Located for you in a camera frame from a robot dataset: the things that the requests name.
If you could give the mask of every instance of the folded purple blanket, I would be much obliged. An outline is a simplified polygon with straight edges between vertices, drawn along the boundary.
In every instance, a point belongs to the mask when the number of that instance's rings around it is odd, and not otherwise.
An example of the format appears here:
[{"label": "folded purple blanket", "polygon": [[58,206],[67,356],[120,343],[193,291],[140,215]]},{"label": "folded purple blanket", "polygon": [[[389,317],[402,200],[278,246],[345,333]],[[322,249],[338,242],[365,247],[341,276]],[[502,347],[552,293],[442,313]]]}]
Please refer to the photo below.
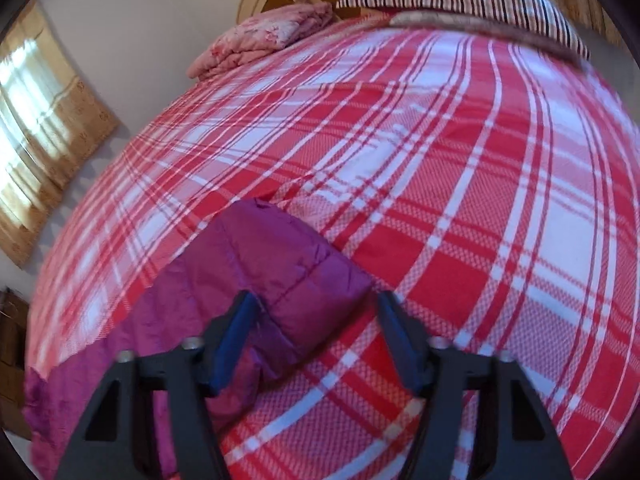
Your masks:
[{"label": "folded purple blanket", "polygon": [[[207,401],[215,428],[250,408],[261,383],[285,377],[361,303],[371,278],[304,222],[259,200],[219,213],[156,277],[111,333],[54,368],[28,370],[32,460],[52,479],[102,375],[119,351],[165,352],[199,335],[241,289],[262,302],[231,384]],[[154,397],[164,475],[176,471],[165,392]]]}]

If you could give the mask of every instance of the bedsheet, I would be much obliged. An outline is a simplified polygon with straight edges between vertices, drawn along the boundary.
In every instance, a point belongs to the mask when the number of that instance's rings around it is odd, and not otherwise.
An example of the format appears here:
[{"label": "bedsheet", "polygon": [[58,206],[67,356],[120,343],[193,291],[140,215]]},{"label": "bedsheet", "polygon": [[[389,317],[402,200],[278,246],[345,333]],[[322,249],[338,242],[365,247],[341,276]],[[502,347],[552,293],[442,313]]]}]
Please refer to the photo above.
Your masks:
[{"label": "bedsheet", "polygon": [[[218,211],[259,197],[432,332],[512,352],[587,478],[640,394],[638,129],[588,65],[379,24],[338,23],[200,82],[136,136],[46,259],[28,367],[46,380],[122,322]],[[475,402],[454,478],[466,475]],[[421,409],[369,309],[260,394],[223,452],[236,479],[392,478]]]}]

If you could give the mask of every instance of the pillowcase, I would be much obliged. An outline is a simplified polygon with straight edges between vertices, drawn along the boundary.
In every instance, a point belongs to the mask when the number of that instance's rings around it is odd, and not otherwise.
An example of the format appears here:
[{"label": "pillowcase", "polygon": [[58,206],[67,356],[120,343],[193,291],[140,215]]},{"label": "pillowcase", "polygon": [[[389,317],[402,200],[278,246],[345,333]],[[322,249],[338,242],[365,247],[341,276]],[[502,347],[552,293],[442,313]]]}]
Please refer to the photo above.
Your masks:
[{"label": "pillowcase", "polygon": [[187,69],[201,81],[282,50],[325,28],[334,16],[327,2],[295,4],[251,16],[220,36]]},{"label": "pillowcase", "polygon": [[339,0],[335,6],[337,9],[432,9],[466,14],[550,38],[563,48],[589,59],[589,50],[584,42],[549,0]]},{"label": "pillowcase", "polygon": [[577,67],[580,67],[582,63],[582,58],[573,50],[565,48],[546,36],[540,36],[523,28],[513,27],[505,23],[476,18],[468,14],[452,14],[451,12],[438,12],[437,10],[405,10],[392,16],[388,21],[388,26],[440,28],[485,34],[492,38],[517,41],[544,50],[559,59],[573,63]]}]

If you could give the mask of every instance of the wooden furniture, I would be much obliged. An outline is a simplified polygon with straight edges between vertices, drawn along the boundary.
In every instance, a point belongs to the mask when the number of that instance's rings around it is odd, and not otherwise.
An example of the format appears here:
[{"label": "wooden furniture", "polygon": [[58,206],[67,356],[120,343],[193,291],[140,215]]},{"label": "wooden furniture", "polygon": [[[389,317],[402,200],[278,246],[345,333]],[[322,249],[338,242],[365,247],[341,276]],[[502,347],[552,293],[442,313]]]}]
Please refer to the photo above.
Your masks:
[{"label": "wooden furniture", "polygon": [[22,416],[24,351],[29,305],[12,290],[0,293],[0,410],[2,427],[23,438],[31,430]]}]

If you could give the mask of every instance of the curtain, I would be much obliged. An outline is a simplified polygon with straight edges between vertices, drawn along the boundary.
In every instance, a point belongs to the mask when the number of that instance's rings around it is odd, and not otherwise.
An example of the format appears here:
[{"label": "curtain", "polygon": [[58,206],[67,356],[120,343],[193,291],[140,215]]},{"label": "curtain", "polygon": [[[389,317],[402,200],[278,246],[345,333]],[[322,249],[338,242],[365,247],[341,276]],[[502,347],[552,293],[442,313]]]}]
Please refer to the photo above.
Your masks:
[{"label": "curtain", "polygon": [[609,43],[626,49],[626,43],[598,0],[558,0],[562,12],[572,22],[599,33]]},{"label": "curtain", "polygon": [[0,44],[0,250],[16,265],[27,261],[63,190],[117,125],[31,2]]}]

